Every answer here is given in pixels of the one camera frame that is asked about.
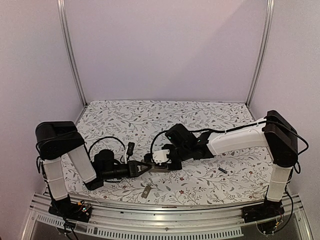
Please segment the white remote control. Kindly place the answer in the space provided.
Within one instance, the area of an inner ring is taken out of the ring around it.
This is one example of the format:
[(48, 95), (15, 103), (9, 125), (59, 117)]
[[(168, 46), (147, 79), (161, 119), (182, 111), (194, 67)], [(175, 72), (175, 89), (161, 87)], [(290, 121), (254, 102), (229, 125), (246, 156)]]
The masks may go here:
[(168, 169), (167, 164), (151, 164), (150, 169), (147, 171), (149, 173), (168, 173), (170, 170)]

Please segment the grey battery compartment cover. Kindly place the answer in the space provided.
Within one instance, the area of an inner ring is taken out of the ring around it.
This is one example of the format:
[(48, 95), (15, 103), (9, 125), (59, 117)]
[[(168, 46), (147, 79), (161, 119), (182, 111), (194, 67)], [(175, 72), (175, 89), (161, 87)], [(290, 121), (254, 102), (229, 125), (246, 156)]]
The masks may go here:
[(150, 186), (150, 185), (147, 185), (147, 186), (144, 188), (143, 192), (141, 193), (141, 197), (142, 197), (143, 199), (146, 199), (146, 198), (148, 197), (148, 195), (149, 195), (149, 193), (150, 193), (151, 190), (152, 190), (151, 186)]

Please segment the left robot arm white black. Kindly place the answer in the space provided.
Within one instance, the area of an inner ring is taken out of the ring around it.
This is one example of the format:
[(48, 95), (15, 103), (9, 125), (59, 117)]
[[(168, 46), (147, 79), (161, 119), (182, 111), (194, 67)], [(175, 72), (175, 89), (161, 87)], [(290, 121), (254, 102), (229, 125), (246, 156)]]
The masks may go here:
[(42, 122), (35, 128), (36, 149), (42, 160), (41, 169), (55, 202), (55, 209), (63, 216), (74, 213), (74, 205), (66, 200), (68, 191), (62, 167), (62, 157), (68, 156), (80, 180), (89, 191), (104, 186), (105, 181), (137, 178), (152, 166), (136, 160), (121, 163), (112, 150), (103, 149), (91, 161), (85, 140), (72, 121)]

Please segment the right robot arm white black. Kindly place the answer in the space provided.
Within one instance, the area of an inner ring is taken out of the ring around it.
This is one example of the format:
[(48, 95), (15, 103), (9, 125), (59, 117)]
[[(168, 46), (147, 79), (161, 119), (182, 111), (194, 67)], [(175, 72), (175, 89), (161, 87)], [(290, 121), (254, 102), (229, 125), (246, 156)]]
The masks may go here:
[(165, 132), (173, 146), (167, 153), (170, 160), (202, 160), (227, 152), (262, 147), (273, 161), (266, 192), (266, 201), (259, 206), (262, 218), (269, 218), (278, 210), (290, 173), (298, 161), (297, 131), (275, 110), (253, 123), (227, 130), (206, 130), (200, 136), (182, 124), (175, 124)]

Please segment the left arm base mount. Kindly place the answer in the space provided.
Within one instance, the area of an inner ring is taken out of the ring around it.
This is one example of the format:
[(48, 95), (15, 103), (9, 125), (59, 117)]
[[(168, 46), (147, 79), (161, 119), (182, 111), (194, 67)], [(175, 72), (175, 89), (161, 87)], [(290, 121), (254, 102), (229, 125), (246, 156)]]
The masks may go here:
[(68, 196), (62, 200), (52, 200), (48, 212), (67, 220), (88, 223), (92, 214), (92, 205), (84, 200), (73, 203)]

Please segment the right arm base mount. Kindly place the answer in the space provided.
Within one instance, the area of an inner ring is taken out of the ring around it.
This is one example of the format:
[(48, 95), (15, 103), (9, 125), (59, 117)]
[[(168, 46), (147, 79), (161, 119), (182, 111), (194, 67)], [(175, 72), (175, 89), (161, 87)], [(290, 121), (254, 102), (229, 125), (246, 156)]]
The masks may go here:
[(241, 217), (245, 223), (274, 218), (285, 213), (282, 201), (264, 200), (263, 203), (245, 206), (241, 209)]

